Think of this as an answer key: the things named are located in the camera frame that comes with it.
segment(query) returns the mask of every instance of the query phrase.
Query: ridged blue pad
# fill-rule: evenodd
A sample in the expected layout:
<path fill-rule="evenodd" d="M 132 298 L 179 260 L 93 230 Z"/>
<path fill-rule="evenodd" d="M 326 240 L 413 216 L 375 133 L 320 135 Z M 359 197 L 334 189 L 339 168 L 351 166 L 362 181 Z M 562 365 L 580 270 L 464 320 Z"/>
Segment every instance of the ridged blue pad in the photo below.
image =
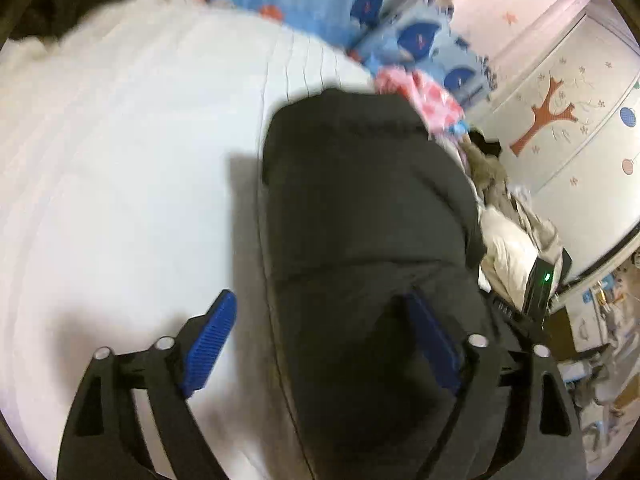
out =
<path fill-rule="evenodd" d="M 441 388 L 457 393 L 461 384 L 462 360 L 453 341 L 420 296 L 407 294 L 404 299 L 416 343 L 429 361 L 436 382 Z"/>
<path fill-rule="evenodd" d="M 227 291 L 212 306 L 214 313 L 189 349 L 184 362 L 181 385 L 185 399 L 207 383 L 226 339 L 236 322 L 236 296 Z"/>

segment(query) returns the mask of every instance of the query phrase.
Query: tree trunk sticker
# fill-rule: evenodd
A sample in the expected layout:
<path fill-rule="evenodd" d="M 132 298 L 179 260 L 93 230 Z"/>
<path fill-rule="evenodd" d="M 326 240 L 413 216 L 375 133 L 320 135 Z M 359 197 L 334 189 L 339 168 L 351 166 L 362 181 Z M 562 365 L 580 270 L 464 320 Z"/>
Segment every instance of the tree trunk sticker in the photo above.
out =
<path fill-rule="evenodd" d="M 553 94 L 558 90 L 564 81 L 562 79 L 560 81 L 556 81 L 553 77 L 549 78 L 549 90 L 546 93 L 545 100 L 543 101 L 540 107 L 532 106 L 531 110 L 533 111 L 533 125 L 530 127 L 529 131 L 521 136 L 518 140 L 516 140 L 510 147 L 511 151 L 516 155 L 520 156 L 520 153 L 527 145 L 527 143 L 533 139 L 533 137 L 538 133 L 542 128 L 551 124 L 555 121 L 571 121 L 572 123 L 577 123 L 578 118 L 574 116 L 574 104 L 569 103 L 567 108 L 565 108 L 559 114 L 551 113 L 549 109 L 549 105 L 551 102 L 551 98 Z"/>

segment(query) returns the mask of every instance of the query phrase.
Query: blue blanket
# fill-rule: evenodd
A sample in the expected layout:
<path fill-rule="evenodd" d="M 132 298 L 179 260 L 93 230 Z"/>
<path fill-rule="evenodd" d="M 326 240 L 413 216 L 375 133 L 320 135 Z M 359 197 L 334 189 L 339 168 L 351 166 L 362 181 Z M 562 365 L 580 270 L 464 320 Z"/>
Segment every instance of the blue blanket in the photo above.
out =
<path fill-rule="evenodd" d="M 450 30 L 453 6 L 435 0 L 228 0 L 347 50 L 372 74 L 420 69 L 469 108 L 495 89 L 487 58 Z"/>

